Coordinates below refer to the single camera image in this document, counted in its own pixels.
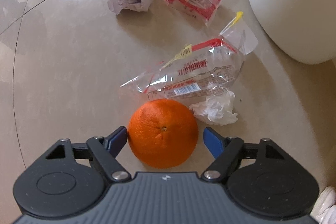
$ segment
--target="white logo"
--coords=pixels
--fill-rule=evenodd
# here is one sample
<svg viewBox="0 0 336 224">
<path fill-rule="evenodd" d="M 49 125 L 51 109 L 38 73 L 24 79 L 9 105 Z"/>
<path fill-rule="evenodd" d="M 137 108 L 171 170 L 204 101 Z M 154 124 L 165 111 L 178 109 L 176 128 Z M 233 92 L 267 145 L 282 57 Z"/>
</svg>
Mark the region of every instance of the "white logo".
<svg viewBox="0 0 336 224">
<path fill-rule="evenodd" d="M 164 175 L 162 177 L 163 180 L 167 181 L 167 180 L 170 180 L 171 179 L 171 176 L 170 175 Z"/>
</svg>

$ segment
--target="white trash bin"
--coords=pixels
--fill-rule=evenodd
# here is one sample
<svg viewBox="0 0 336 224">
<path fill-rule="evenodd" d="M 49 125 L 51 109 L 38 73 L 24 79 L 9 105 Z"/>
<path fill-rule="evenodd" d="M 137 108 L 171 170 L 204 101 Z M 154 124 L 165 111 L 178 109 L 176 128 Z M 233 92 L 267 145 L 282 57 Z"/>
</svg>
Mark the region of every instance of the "white trash bin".
<svg viewBox="0 0 336 224">
<path fill-rule="evenodd" d="M 289 56 L 306 64 L 336 57 L 336 0 L 250 0 L 258 21 Z"/>
</svg>

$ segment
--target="barcode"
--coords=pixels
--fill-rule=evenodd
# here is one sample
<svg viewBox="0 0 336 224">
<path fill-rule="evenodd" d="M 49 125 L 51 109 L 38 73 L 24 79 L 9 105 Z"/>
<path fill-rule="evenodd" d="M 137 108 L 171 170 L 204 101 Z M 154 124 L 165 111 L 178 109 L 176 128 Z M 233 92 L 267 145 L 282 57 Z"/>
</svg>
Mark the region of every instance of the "barcode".
<svg viewBox="0 0 336 224">
<path fill-rule="evenodd" d="M 187 94 L 187 93 L 198 91 L 198 90 L 201 90 L 200 87 L 197 85 L 197 83 L 194 83 L 191 85 L 186 85 L 179 89 L 175 89 L 174 92 L 176 95 L 182 95 L 182 94 Z"/>
</svg>

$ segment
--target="beige tile floor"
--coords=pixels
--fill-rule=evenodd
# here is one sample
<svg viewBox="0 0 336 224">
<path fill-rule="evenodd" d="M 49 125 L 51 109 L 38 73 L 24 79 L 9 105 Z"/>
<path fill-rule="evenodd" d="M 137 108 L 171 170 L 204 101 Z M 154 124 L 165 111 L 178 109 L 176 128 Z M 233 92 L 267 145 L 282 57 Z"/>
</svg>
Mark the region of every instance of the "beige tile floor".
<svg viewBox="0 0 336 224">
<path fill-rule="evenodd" d="M 336 185 L 336 68 L 331 61 L 309 66 L 288 57 L 263 32 L 248 0 L 224 0 L 209 29 L 162 0 L 147 13 L 119 16 L 107 0 L 6 0 L 3 7 L 0 223 L 20 214 L 11 188 L 25 166 L 59 138 L 83 142 L 127 125 L 144 99 L 119 85 L 187 42 L 215 36 L 237 10 L 259 45 L 232 87 L 239 120 L 214 128 L 247 142 L 272 138 L 321 188 Z M 199 123 L 200 132 L 204 127 Z M 118 160 L 132 174 L 151 170 L 127 145 Z M 200 172 L 212 160 L 200 138 L 192 156 L 172 170 Z"/>
</svg>

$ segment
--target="orange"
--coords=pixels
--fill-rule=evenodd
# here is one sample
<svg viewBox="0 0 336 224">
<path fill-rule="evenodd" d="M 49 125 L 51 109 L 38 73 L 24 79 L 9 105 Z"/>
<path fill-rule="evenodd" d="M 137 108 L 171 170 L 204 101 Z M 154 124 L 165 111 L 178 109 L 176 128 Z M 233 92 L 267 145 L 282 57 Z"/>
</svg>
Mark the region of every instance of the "orange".
<svg viewBox="0 0 336 224">
<path fill-rule="evenodd" d="M 145 103 L 131 117 L 128 142 L 135 156 L 155 168 L 174 167 L 194 151 L 198 127 L 181 103 L 159 99 Z"/>
</svg>

